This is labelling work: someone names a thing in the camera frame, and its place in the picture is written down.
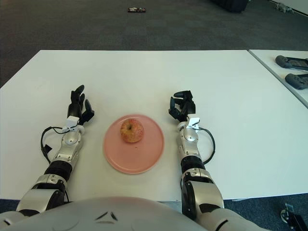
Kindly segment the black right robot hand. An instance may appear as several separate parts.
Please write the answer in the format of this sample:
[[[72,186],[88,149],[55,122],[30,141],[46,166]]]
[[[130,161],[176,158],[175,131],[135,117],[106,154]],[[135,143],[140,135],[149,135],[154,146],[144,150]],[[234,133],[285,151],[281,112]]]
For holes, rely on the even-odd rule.
[[[187,116],[195,114],[196,108],[190,90],[174,93],[170,97],[169,114],[179,122],[187,121]]]

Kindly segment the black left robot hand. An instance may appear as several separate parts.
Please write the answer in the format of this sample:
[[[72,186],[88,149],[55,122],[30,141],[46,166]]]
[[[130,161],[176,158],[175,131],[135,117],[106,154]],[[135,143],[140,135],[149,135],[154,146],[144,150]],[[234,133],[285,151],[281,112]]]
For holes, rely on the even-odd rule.
[[[84,88],[84,85],[80,85],[76,90],[71,91],[71,103],[67,112],[67,117],[77,117],[78,125],[81,126],[85,122],[89,122],[95,115],[89,100],[85,99]]]

